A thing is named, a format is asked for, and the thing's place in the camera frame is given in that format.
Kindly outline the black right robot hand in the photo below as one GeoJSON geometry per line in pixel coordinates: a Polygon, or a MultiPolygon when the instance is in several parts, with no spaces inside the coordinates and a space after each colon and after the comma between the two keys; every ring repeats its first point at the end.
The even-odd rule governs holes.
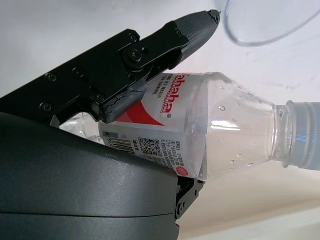
{"type": "Polygon", "coordinates": [[[220,12],[185,15],[141,39],[126,29],[0,99],[3,240],[175,240],[204,182],[60,129],[110,123],[147,83],[195,53],[220,12]]]}

